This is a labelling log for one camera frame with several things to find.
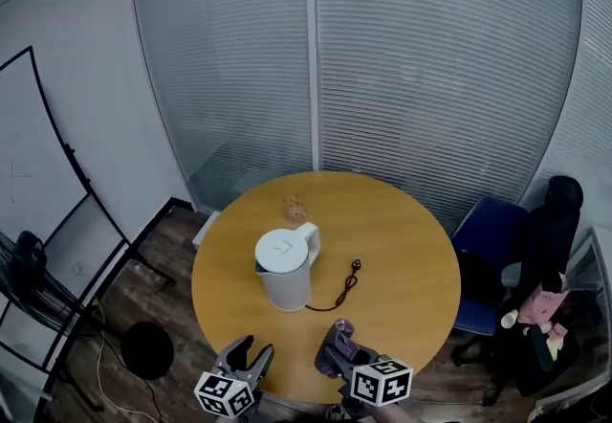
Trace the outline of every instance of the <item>white electric kettle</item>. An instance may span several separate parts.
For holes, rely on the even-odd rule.
[[[307,222],[295,231],[275,229],[255,246],[255,272],[268,300],[281,311],[296,311],[310,300],[310,267],[321,251],[318,227]]]

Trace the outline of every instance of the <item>kettle base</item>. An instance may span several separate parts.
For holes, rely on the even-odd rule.
[[[300,309],[303,309],[304,307],[306,307],[306,304],[308,303],[308,301],[305,301],[302,305],[300,305],[299,307],[296,307],[294,309],[283,309],[282,307],[278,307],[274,302],[272,302],[270,299],[268,299],[268,302],[272,305],[272,307],[274,309],[278,309],[279,311],[283,311],[283,312],[295,312],[295,311],[299,311]]]

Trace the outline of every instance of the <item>power cord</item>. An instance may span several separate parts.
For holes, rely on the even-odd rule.
[[[98,308],[99,308],[99,312],[102,315],[102,321],[104,324],[106,324],[106,317],[104,316],[104,311],[102,310],[102,304],[100,304],[99,300],[97,298],[96,302],[98,303]],[[102,396],[104,397],[104,399],[106,399],[109,403],[111,403],[115,408],[117,408],[119,411],[121,412],[131,412],[133,414],[142,414],[143,416],[146,416],[147,418],[149,418],[151,421],[153,421],[154,423],[162,423],[162,412],[160,411],[159,406],[157,405],[157,401],[155,400],[155,393],[153,392],[153,388],[151,388],[151,386],[149,386],[149,383],[146,382],[144,379],[142,379],[142,377],[139,376],[139,378],[146,384],[146,386],[149,388],[149,390],[151,391],[151,398],[153,399],[153,405],[155,406],[155,409],[157,410],[157,414],[159,419],[156,420],[153,416],[151,416],[150,414],[146,413],[146,412],[138,412],[135,410],[128,410],[127,408],[122,408],[121,406],[116,405],[113,401],[111,401],[108,396],[106,394],[104,394],[104,391],[102,390],[102,383],[100,381],[99,378],[99,362],[100,359],[102,358],[102,351],[104,349],[104,345],[107,345],[111,351],[113,352],[113,354],[115,355],[115,357],[117,357],[117,360],[119,361],[119,363],[127,368],[125,366],[125,364],[121,361],[120,356],[117,354],[117,352],[115,351],[115,349],[113,348],[113,346],[110,343],[106,342],[106,338],[104,337],[104,334],[102,333],[102,331],[100,331],[97,327],[96,327],[96,331],[98,332],[99,336],[102,338],[102,346],[99,348],[99,353],[98,353],[98,364],[96,366],[96,372],[98,373],[98,387],[99,387],[99,393],[102,394]]]
[[[310,309],[311,311],[328,312],[328,311],[333,311],[334,309],[340,307],[342,303],[344,302],[344,300],[346,299],[346,296],[348,295],[350,290],[353,287],[355,287],[355,285],[357,285],[358,278],[355,274],[361,269],[361,261],[358,259],[353,261],[351,263],[351,269],[353,270],[353,272],[344,281],[344,290],[340,293],[340,295],[338,296],[338,298],[336,299],[336,302],[334,302],[334,305],[332,307],[327,307],[326,309],[320,309],[318,307],[313,307],[312,305],[306,304],[306,308]]]

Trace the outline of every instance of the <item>round wooden table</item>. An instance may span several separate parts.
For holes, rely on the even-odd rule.
[[[321,254],[311,270],[314,307],[329,307],[362,263],[358,284],[331,312],[287,313],[270,305],[254,271],[254,249],[266,232],[295,229],[287,199],[303,202],[319,227]],[[272,343],[275,355],[262,389],[294,400],[339,402],[342,382],[315,369],[317,349],[332,322],[351,321],[354,340],[421,370],[455,321],[460,278],[455,253],[438,221],[403,191],[367,176],[313,171],[251,189],[208,230],[193,267],[198,322],[219,351],[252,334],[253,358]]]

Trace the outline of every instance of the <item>white cable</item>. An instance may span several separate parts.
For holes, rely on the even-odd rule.
[[[102,322],[104,324],[106,324],[106,317],[104,316],[104,311],[102,310],[102,304],[99,303],[99,300],[97,298],[96,301],[98,302],[98,307],[99,307],[99,312],[102,315]],[[96,372],[98,373],[98,387],[99,387],[99,393],[102,394],[102,396],[104,396],[104,399],[106,399],[109,403],[111,403],[115,408],[117,408],[120,412],[132,412],[134,414],[142,414],[144,416],[146,416],[147,418],[149,418],[150,420],[154,421],[155,423],[158,423],[158,420],[156,420],[153,416],[151,416],[150,414],[147,414],[146,412],[137,412],[135,410],[128,410],[127,408],[122,408],[121,406],[117,406],[113,401],[111,401],[106,394],[104,394],[104,391],[102,390],[102,383],[99,379],[99,361],[102,358],[102,351],[104,349],[104,342],[105,342],[105,337],[102,336],[102,346],[99,348],[99,354],[98,354],[98,364],[96,366]]]

